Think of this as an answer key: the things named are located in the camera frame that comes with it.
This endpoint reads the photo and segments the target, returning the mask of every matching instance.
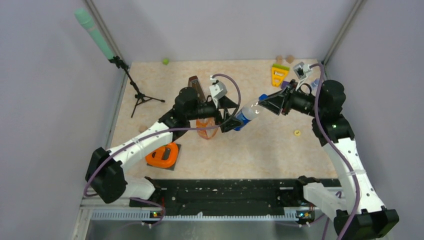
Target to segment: blue object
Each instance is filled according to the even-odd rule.
[[[234,128],[235,131],[240,131],[248,122],[257,118],[261,113],[262,106],[258,105],[259,101],[267,99],[266,94],[262,94],[259,99],[254,99],[243,106],[243,108],[235,115],[235,118],[240,120],[243,124]]]
[[[315,92],[315,91],[317,90],[317,88],[318,88],[318,84],[320,84],[320,79],[319,79],[319,78],[315,79],[315,81],[313,81],[313,82],[310,84],[310,88],[312,89],[312,92]]]

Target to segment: yellow toy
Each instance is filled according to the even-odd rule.
[[[271,68],[272,85],[278,87],[289,74],[290,67],[274,63]]]

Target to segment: cable tie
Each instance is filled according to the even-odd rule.
[[[137,145],[138,148],[140,148],[141,151],[143,150],[138,137],[133,137],[131,138],[131,140],[134,142],[135,145]]]
[[[365,171],[365,169],[358,169],[358,170],[346,172],[346,176],[351,177],[353,175],[361,175],[361,174],[366,174],[366,173],[367,172]]]

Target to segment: black tripod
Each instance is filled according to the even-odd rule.
[[[143,94],[139,87],[137,86],[137,84],[133,81],[133,78],[130,76],[130,73],[128,72],[128,68],[129,66],[122,60],[120,59],[119,56],[114,56],[113,59],[109,60],[110,63],[115,64],[117,68],[119,69],[123,69],[123,71],[125,72],[125,74],[128,76],[129,78],[129,84],[131,84],[131,86],[135,89],[135,91],[137,92],[137,94],[135,95],[135,98],[137,99],[137,102],[134,105],[134,109],[132,110],[132,114],[131,114],[131,118],[134,116],[134,112],[136,111],[136,108],[138,105],[146,103],[150,100],[158,100],[161,101],[162,103],[165,102],[165,100],[163,99],[158,99],[155,97],[151,97],[151,96],[146,96],[145,94]]]

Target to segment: beige floor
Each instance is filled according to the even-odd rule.
[[[314,59],[299,61],[312,64]],[[112,146],[126,142],[138,135],[140,125],[150,126],[171,109],[179,90],[187,85],[188,78],[197,75],[204,89],[209,76],[223,73],[237,81],[244,105],[261,94],[271,94],[279,88],[271,85],[271,65],[274,60],[237,61],[185,61],[135,62],[130,74],[146,95],[165,99],[166,103],[150,101],[137,107],[130,118],[136,99],[130,84],[126,85]],[[309,81],[319,77],[319,69]],[[290,70],[287,80],[296,79]],[[234,86],[224,78],[227,96],[237,102]],[[147,166],[144,159],[128,172],[132,177],[162,179],[268,179],[297,178],[301,175],[317,178],[336,178],[336,172],[326,153],[314,136],[310,116],[291,111],[287,116],[277,116],[265,111],[246,125],[240,132],[218,132],[213,139],[200,138],[196,131],[189,131],[176,141],[182,145],[174,171]]]

